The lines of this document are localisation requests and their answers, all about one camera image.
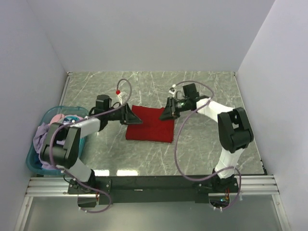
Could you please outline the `red t-shirt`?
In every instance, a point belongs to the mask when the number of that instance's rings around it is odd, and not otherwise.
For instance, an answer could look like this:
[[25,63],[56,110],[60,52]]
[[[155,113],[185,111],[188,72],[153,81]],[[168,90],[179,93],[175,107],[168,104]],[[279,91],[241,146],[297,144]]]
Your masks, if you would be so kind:
[[132,106],[132,112],[142,120],[142,124],[128,125],[126,140],[155,141],[172,143],[174,138],[174,120],[161,121],[162,108]]

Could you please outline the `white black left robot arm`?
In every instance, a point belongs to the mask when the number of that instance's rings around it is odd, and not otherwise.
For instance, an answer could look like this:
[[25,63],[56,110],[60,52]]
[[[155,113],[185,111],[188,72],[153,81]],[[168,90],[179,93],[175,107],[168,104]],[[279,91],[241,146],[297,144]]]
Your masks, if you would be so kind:
[[44,162],[74,176],[84,193],[91,193],[96,189],[96,179],[94,171],[79,158],[80,140],[103,130],[109,121],[119,121],[122,125],[142,123],[127,103],[120,103],[119,109],[116,109],[111,102],[108,95],[98,95],[95,106],[84,119],[52,123],[39,153]]

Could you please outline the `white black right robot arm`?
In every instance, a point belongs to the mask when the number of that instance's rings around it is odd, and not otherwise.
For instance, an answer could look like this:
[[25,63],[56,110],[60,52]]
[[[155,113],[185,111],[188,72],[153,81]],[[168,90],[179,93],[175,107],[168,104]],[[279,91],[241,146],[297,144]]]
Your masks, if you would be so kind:
[[177,85],[172,85],[168,91],[171,96],[167,98],[165,109],[159,119],[175,120],[186,111],[204,115],[217,123],[222,150],[218,163],[209,176],[200,179],[189,177],[182,172],[178,161],[175,161],[176,168],[185,179],[194,182],[210,180],[213,190],[222,192],[235,182],[234,173],[239,172],[236,167],[238,160],[244,149],[254,140],[247,113],[242,107],[232,108],[215,102],[213,94],[200,95],[195,80],[184,80],[182,83],[183,98],[177,97]]

